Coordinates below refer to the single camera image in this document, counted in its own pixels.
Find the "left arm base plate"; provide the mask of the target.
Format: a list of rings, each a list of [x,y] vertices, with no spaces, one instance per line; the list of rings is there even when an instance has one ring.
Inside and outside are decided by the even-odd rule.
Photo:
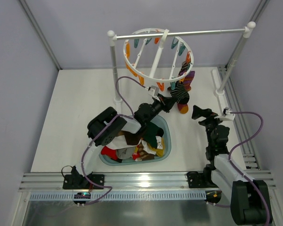
[[[71,167],[71,172],[65,174],[63,172],[64,169],[61,169],[61,174],[63,177],[63,186],[64,190],[78,190],[78,189],[103,189],[102,187],[98,187],[92,183],[90,183],[82,174],[80,174],[76,167]],[[103,174],[88,174],[88,179],[93,183],[103,186],[105,177]]]

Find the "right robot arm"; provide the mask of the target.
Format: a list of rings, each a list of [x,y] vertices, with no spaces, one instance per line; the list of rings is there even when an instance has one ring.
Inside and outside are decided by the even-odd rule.
[[[199,125],[205,127],[208,146],[206,158],[209,164],[203,169],[206,182],[215,184],[229,200],[233,221],[239,225],[264,225],[273,221],[268,186],[265,181],[255,179],[233,160],[236,148],[249,142],[255,136],[236,144],[228,150],[229,127],[224,121],[233,121],[238,112],[224,108],[221,115],[211,109],[193,106],[192,119],[201,117]]]

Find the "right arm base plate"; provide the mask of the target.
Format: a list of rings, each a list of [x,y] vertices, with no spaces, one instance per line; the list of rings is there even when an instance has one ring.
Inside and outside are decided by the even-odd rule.
[[[218,188],[203,172],[190,171],[186,176],[189,188]]]

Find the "black white striped sock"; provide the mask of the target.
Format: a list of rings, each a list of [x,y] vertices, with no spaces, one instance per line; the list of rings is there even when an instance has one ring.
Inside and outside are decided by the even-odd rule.
[[[170,91],[170,95],[172,97],[176,97],[177,103],[185,105],[189,102],[190,96],[183,84],[183,82],[177,81],[175,84],[175,88]]]

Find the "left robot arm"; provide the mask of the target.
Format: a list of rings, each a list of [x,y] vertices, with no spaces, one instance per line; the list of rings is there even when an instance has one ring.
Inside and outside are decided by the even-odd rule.
[[[177,99],[158,94],[151,104],[142,103],[131,116],[119,114],[108,107],[87,125],[87,135],[91,139],[84,150],[80,162],[72,167],[71,173],[64,176],[64,182],[72,188],[86,189],[89,184],[104,188],[91,180],[94,160],[104,147],[113,150],[137,146],[145,134],[153,131],[152,120],[161,112],[168,113]]]

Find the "round white clip hanger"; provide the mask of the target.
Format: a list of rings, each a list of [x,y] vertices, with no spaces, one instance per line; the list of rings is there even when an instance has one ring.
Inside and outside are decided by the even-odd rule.
[[[124,40],[123,45],[123,55],[124,61],[127,69],[135,76],[139,78],[148,79],[151,81],[155,81],[158,84],[162,85],[165,82],[176,82],[182,81],[184,77],[190,73],[192,67],[194,65],[194,55],[191,50],[191,47],[187,44],[187,42],[183,39],[184,36],[192,36],[195,35],[194,32],[170,32],[168,29],[160,29],[160,28],[145,28],[138,31],[133,32],[131,35],[115,35],[115,40]],[[158,64],[162,57],[162,52],[166,46],[167,39],[171,39],[170,48],[174,50],[174,57],[172,60],[172,65],[170,69],[170,73],[168,77],[158,78],[156,76],[156,70],[158,68]],[[137,48],[140,41],[142,41],[139,52],[137,53],[136,60],[134,62],[131,61],[130,58],[130,43],[133,42],[133,47]],[[142,73],[138,69],[138,63],[141,59],[141,56],[145,50],[145,47],[153,41],[155,45],[157,45],[157,51],[154,56],[153,62],[151,64],[150,72],[147,74]],[[176,62],[179,56],[182,56],[186,53],[185,61],[191,62],[188,70],[180,77],[174,75],[174,70],[176,68]]]

